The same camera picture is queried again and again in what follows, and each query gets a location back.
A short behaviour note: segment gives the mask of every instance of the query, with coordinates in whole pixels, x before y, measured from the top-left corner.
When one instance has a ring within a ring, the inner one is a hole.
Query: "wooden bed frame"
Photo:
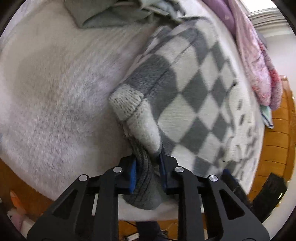
[[[265,128],[261,157],[249,198],[253,200],[271,172],[288,182],[295,160],[295,105],[294,96],[286,76],[281,76],[283,97],[281,107],[272,112],[274,129]]]

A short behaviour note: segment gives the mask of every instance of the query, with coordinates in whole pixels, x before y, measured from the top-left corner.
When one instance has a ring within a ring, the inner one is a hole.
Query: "checkered blanket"
[[[258,136],[241,90],[214,27],[198,18],[159,28],[110,103],[151,160],[163,146],[196,175],[229,168],[239,178]]]

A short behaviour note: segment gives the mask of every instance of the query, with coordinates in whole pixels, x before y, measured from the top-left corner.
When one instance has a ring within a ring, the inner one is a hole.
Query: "metal screw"
[[[184,168],[183,167],[176,167],[175,171],[176,172],[184,172]]]
[[[79,177],[78,177],[78,180],[79,181],[81,181],[81,182],[84,182],[84,181],[86,181],[87,180],[87,175],[80,175]]]
[[[114,171],[115,173],[120,173],[120,172],[122,171],[122,168],[121,168],[121,167],[114,167],[114,168],[113,168],[113,171]]]
[[[209,176],[209,179],[210,179],[212,182],[217,182],[217,181],[218,181],[218,177],[215,176],[215,175],[210,175],[210,176]]]

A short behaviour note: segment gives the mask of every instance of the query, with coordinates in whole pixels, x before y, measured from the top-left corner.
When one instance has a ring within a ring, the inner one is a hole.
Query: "white plush fabric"
[[[201,0],[182,0],[182,5],[187,15],[206,16],[217,27],[258,114],[260,156],[264,125],[231,34]],[[55,199],[80,174],[100,175],[128,155],[107,98],[156,26],[78,29],[62,0],[45,1],[13,28],[26,15],[18,14],[0,39],[0,157],[26,183]],[[245,168],[242,182],[249,191],[256,170]],[[174,201],[146,211],[119,199],[120,219],[177,215]]]

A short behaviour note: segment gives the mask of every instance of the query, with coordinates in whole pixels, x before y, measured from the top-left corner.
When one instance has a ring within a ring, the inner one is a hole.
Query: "white wall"
[[[266,38],[268,53],[279,74],[286,75],[296,95],[296,36],[278,35]]]

